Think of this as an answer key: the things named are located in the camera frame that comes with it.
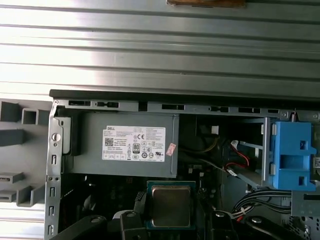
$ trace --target yellow cable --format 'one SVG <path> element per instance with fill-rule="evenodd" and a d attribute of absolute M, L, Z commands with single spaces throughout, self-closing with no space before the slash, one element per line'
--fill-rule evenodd
<path fill-rule="evenodd" d="M 212 143 L 211 146 L 209 146 L 208 148 L 204 149 L 204 150 L 200 150 L 200 151 L 193 151 L 193 150 L 189 150 L 189 149 L 184 149 L 184 148 L 180 148 L 182 151 L 184 152 L 188 152 L 188 153 L 193 153 L 193 154 L 203 154 L 203 153 L 206 153 L 206 152 L 209 152 L 211 151 L 212 149 L 215 148 L 215 146 L 217 145 L 218 143 L 218 139 L 219 137 L 216 137 Z"/>

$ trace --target metal chassis frame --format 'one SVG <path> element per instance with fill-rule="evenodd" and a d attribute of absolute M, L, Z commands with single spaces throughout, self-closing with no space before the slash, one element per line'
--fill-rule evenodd
<path fill-rule="evenodd" d="M 113 110 L 121 112 L 139 112 L 138 101 L 118 101 L 118 100 L 102 100 L 102 102 L 117 102 L 117 108 L 108 106 L 98 106 L 98 100 L 82 100 L 90 102 L 88 106 L 79 106 L 69 104 L 72 99 L 55 99 L 49 115 L 49 135 L 48 135 L 48 152 L 46 165 L 46 183 L 45 183 L 45 226 L 44 239 L 48 240 L 58 234 L 59 225 L 59 210 L 60 200 L 62 198 L 62 181 L 61 173 L 63 172 L 63 153 L 67 153 L 67 148 L 70 147 L 71 138 L 71 120 L 68 117 L 56 117 L 57 107 L 63 106 L 66 109 L 79 110 Z M 181 110 L 163 109 L 163 104 L 175 105 L 172 103 L 148 102 L 148 113 L 170 113 L 170 114 L 201 114 L 211 116 L 234 116 L 234 117 L 255 117 L 261 118 L 260 121 L 264 125 L 263 148 L 269 145 L 271 134 L 271 118 L 279 119 L 281 121 L 289 121 L 290 114 L 295 111 L 300 121 L 320 122 L 320 111 L 308 110 L 289 110 L 289 109 L 272 109 L 270 112 L 268 108 L 260 108 L 259 113 L 241 112 L 239 107 L 227 106 L 227 112 L 221 112 L 220 106 L 217 106 L 217 111 L 212 111 L 211 105 L 193 105 L 193 104 L 176 104 L 183 106 Z M 262 168 L 262 183 L 267 181 L 267 172 L 269 171 L 269 151 L 263 152 Z"/>

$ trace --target power supply label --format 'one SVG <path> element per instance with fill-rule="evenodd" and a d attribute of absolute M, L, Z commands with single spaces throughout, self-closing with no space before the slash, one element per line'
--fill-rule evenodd
<path fill-rule="evenodd" d="M 103 160 L 164 162 L 165 148 L 165 127 L 106 126 L 103 130 Z"/>

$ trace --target red sticker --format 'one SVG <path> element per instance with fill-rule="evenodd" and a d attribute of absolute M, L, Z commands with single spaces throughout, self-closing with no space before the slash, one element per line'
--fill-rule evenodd
<path fill-rule="evenodd" d="M 177 145 L 175 145 L 175 144 L 173 144 L 173 143 L 170 143 L 170 145 L 169 145 L 169 147 L 168 147 L 168 150 L 166 151 L 165 154 L 171 157 L 171 156 L 174 154 L 174 151 L 175 151 L 175 149 L 176 149 L 176 146 L 177 146 Z"/>

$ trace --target qr code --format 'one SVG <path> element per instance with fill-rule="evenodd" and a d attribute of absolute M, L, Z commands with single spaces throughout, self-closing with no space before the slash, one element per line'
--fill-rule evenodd
<path fill-rule="evenodd" d="M 106 147 L 113 147 L 114 146 L 114 139 L 113 138 L 105 138 L 104 139 L 104 145 Z"/>
<path fill-rule="evenodd" d="M 314 167 L 315 168 L 320 168 L 320 157 L 315 157 L 314 158 Z"/>

